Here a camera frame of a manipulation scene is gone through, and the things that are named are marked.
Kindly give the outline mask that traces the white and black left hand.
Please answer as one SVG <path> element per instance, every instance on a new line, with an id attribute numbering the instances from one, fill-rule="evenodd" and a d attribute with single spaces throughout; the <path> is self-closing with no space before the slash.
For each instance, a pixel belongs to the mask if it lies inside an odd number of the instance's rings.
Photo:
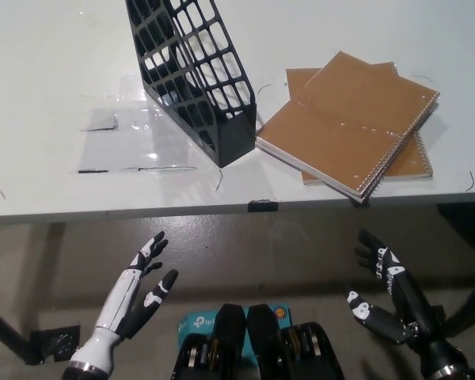
<path id="1" fill-rule="evenodd" d="M 171 291 L 179 272 L 169 270 L 134 304 L 144 277 L 162 266 L 153 259 L 169 244 L 162 231 L 152 237 L 122 271 L 101 309 L 91 337 L 71 356 L 63 379 L 108 379 L 114 370 L 114 350 L 130 340 L 152 318 Z"/>

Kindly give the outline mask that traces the black right hand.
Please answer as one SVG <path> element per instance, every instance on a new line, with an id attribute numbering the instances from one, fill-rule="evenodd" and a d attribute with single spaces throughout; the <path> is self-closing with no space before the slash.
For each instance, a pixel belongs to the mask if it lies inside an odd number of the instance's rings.
<path id="1" fill-rule="evenodd" d="M 358 232 L 358 240 L 359 264 L 383 284 L 395 312 L 369 303 L 348 286 L 346 300 L 354 319 L 392 344 L 407 344 L 420 357 L 425 379 L 441 379 L 467 369 L 466 357 L 444 336 L 438 311 L 391 248 L 365 229 Z"/>

